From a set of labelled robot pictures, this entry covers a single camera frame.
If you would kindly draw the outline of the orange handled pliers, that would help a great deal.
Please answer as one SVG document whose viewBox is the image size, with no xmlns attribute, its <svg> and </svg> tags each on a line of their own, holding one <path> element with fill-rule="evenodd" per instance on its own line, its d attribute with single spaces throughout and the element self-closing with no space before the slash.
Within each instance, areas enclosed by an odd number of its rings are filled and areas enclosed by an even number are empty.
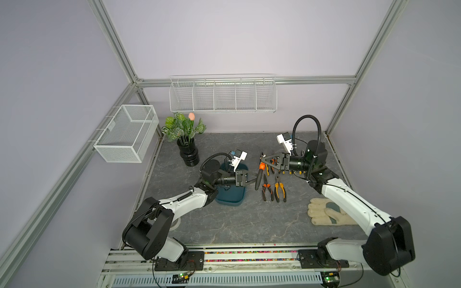
<svg viewBox="0 0 461 288">
<path fill-rule="evenodd" d="M 263 159 L 265 157 L 266 157 L 266 155 L 262 152 L 261 155 L 260 155 L 259 168 L 258 168 L 258 173 L 257 173 L 257 176 L 256 176 L 256 181 L 255 181 L 255 190 L 259 189 L 259 187 L 261 185 L 263 174 L 266 171 L 266 164 L 263 161 Z"/>
</svg>

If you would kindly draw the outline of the yellow long nose pliers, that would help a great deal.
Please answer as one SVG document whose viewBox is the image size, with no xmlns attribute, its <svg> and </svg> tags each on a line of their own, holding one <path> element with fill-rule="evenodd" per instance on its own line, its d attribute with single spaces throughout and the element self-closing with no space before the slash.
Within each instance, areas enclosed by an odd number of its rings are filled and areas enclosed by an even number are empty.
<svg viewBox="0 0 461 288">
<path fill-rule="evenodd" d="M 286 191 L 285 191 L 283 183 L 280 180 L 280 176 L 276 176 L 275 189 L 276 189 L 276 201 L 280 202 L 280 200 L 283 200 L 283 202 L 286 202 L 287 201 Z"/>
</svg>

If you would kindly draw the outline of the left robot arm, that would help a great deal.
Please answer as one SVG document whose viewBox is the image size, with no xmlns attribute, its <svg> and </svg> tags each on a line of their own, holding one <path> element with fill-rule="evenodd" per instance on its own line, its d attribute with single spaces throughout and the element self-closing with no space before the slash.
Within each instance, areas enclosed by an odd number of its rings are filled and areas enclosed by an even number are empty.
<svg viewBox="0 0 461 288">
<path fill-rule="evenodd" d="M 187 192 L 157 200 L 146 198 L 122 232 L 122 242 L 134 248 L 144 259 L 166 259 L 180 263 L 186 260 L 188 248 L 169 236 L 172 223 L 182 216 L 213 202 L 220 186 L 259 188 L 262 173 L 248 170 L 227 172 L 212 159 L 200 168 L 198 182 Z"/>
</svg>

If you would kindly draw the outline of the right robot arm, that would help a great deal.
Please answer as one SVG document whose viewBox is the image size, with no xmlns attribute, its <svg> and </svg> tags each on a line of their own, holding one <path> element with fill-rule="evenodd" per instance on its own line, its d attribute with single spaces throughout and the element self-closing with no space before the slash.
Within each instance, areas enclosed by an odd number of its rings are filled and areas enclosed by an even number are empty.
<svg viewBox="0 0 461 288">
<path fill-rule="evenodd" d="M 324 143 L 311 140 L 303 156 L 293 151 L 263 156 L 261 163 L 276 170 L 302 172 L 309 186 L 332 200 L 358 224 L 366 241 L 329 238 L 319 243 L 319 257 L 368 264 L 387 276 L 415 260 L 414 241 L 409 221 L 392 217 L 362 198 L 326 166 Z"/>
</svg>

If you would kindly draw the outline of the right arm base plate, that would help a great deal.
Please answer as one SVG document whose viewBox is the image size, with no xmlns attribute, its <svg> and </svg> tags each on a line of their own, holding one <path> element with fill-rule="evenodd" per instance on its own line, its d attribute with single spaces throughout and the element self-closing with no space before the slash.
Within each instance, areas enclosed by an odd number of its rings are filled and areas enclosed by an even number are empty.
<svg viewBox="0 0 461 288">
<path fill-rule="evenodd" d="M 302 269 L 327 268 L 337 269 L 349 268 L 347 260 L 334 260 L 323 248 L 302 249 L 297 253 L 297 260 Z"/>
</svg>

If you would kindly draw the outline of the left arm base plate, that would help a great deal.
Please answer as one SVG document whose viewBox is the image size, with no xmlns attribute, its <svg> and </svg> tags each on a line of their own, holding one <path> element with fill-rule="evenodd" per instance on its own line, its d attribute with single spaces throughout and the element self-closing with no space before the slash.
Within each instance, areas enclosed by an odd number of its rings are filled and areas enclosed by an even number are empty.
<svg viewBox="0 0 461 288">
<path fill-rule="evenodd" d="M 205 263 L 205 253 L 202 251 L 188 251 L 178 260 L 170 261 L 167 258 L 156 260 L 154 270 L 160 271 L 202 271 Z"/>
</svg>

